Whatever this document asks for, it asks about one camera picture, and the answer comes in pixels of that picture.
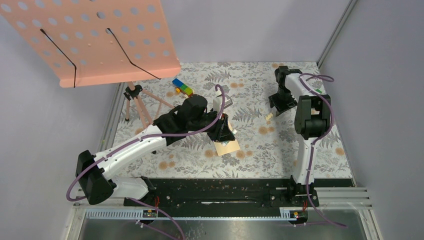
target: tripod stand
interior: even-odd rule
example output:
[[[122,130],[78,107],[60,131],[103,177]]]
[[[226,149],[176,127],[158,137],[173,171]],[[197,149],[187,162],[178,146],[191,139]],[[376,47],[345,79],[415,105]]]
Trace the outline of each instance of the tripod stand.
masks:
[[[165,100],[163,100],[162,98],[154,95],[153,93],[145,90],[142,88],[141,85],[134,85],[134,83],[132,81],[127,82],[128,86],[125,88],[125,92],[123,93],[124,96],[126,97],[127,101],[126,101],[126,112],[125,112],[125,121],[129,121],[130,120],[130,101],[134,100],[135,106],[137,107],[137,112],[138,115],[140,116],[140,120],[141,123],[143,124],[143,128],[147,128],[148,125],[153,123],[153,119],[150,116],[146,105],[144,104],[141,96],[139,95],[140,93],[144,93],[147,96],[154,98],[156,100],[159,101],[159,107],[157,108],[157,112],[156,112],[156,116],[154,117],[155,119],[158,117],[159,111],[161,109],[162,104],[165,104],[166,106],[170,107],[170,108],[174,108],[173,105],[169,104],[168,102],[166,102]]]

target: blue block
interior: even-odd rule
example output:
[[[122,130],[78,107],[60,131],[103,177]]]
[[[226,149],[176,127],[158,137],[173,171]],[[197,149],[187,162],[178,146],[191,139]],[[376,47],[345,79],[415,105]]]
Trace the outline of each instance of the blue block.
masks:
[[[172,80],[172,83],[177,87],[181,87],[182,85],[184,85],[184,83],[182,83],[180,80],[178,80],[178,78],[175,78],[174,80]]]

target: metal floor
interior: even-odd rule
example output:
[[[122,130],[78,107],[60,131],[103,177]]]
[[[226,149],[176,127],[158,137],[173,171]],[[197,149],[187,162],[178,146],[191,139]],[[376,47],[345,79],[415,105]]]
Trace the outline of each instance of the metal floor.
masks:
[[[287,221],[190,220],[178,221],[187,240],[361,240],[367,239],[359,214],[354,210],[327,210],[333,221],[348,225],[341,229],[329,224],[293,227]],[[312,210],[309,223],[322,219]],[[169,220],[157,220],[151,226],[179,236]],[[168,240],[133,220],[86,219],[80,240]]]

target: perforated panel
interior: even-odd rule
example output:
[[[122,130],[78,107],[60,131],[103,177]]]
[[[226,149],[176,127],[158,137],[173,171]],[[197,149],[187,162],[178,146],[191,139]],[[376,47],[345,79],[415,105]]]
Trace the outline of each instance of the perforated panel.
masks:
[[[74,86],[74,66],[44,36],[53,39],[77,66],[76,86],[160,78],[181,69],[160,0],[0,0],[0,14],[60,78]]]

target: small wooden block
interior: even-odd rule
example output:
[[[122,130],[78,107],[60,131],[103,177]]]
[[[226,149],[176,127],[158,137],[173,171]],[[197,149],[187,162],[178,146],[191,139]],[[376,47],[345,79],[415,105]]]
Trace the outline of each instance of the small wooden block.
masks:
[[[231,124],[228,122],[228,127],[232,131],[233,128],[231,127]],[[224,154],[229,154],[235,151],[240,150],[239,141],[237,141],[237,137],[234,141],[230,141],[226,146],[223,146],[220,142],[214,142],[216,152],[218,153],[218,156],[222,156]]]

